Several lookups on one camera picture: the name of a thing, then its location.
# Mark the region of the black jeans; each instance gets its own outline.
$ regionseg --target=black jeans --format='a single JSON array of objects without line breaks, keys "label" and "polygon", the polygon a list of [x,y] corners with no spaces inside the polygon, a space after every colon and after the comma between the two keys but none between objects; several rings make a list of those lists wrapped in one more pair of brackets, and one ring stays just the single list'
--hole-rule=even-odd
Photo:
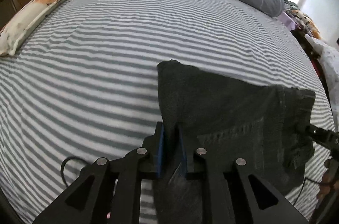
[{"label": "black jeans", "polygon": [[303,181],[311,139],[296,134],[310,123],[315,93],[257,86],[177,61],[158,64],[158,98],[165,127],[166,169],[153,182],[160,224],[201,223],[201,186],[180,171],[175,127],[218,151],[225,172],[245,158],[282,194]]}]

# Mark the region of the metal screw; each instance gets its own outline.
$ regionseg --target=metal screw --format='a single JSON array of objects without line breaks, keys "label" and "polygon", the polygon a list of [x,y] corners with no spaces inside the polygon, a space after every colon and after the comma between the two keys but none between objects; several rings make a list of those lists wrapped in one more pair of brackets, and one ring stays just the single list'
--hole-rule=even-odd
[{"label": "metal screw", "polygon": [[107,163],[107,159],[106,158],[99,158],[98,160],[97,160],[97,164],[99,165],[99,166],[103,166],[104,164],[106,164]]},{"label": "metal screw", "polygon": [[207,150],[203,147],[199,147],[196,151],[199,155],[205,155],[207,153]]},{"label": "metal screw", "polygon": [[246,160],[243,158],[238,158],[235,160],[235,162],[237,163],[237,165],[240,165],[240,166],[246,165]]},{"label": "metal screw", "polygon": [[144,155],[147,153],[147,149],[145,149],[144,147],[140,147],[137,149],[137,153],[140,155]]}]

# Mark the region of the bed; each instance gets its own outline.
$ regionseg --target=bed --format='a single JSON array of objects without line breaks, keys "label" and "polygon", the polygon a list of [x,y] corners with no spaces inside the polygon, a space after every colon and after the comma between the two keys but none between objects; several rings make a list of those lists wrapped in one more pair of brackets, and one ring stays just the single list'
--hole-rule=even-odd
[{"label": "bed", "polygon": [[[24,223],[65,189],[59,170],[67,156],[120,158],[153,134],[161,121],[156,65],[171,59],[313,90],[311,123],[334,130],[310,60],[276,17],[239,0],[67,0],[0,59],[0,187]],[[319,181],[329,152],[314,147],[306,176]],[[80,168],[66,168],[68,183]],[[308,219],[317,192],[307,183],[296,204]],[[140,223],[157,223],[147,181]]]}]

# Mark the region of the gray and white striped sheet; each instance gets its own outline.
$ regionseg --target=gray and white striped sheet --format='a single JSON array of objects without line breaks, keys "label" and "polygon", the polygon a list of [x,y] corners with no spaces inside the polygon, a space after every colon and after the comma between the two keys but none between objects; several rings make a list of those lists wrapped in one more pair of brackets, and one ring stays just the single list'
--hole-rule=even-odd
[{"label": "gray and white striped sheet", "polygon": [[[14,58],[0,60],[0,185],[24,222],[65,189],[59,169],[67,156],[119,158],[153,134],[161,120],[156,65],[170,59],[253,84],[314,90],[311,122],[333,129],[310,61],[276,18],[238,0],[68,0]],[[306,175],[319,180],[329,153],[315,150]],[[66,168],[69,183],[79,169]],[[307,218],[317,191],[306,184],[297,203]],[[145,181],[140,223],[157,223]]]}]

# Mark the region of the purple fabric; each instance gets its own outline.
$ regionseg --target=purple fabric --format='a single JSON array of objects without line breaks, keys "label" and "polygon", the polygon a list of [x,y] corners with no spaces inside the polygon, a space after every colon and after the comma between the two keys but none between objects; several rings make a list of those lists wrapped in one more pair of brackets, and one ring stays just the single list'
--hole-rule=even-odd
[{"label": "purple fabric", "polygon": [[277,18],[281,23],[283,23],[286,26],[286,28],[289,29],[289,31],[295,30],[298,27],[298,25],[293,21],[293,19],[284,12],[282,12],[281,15],[279,15]]}]

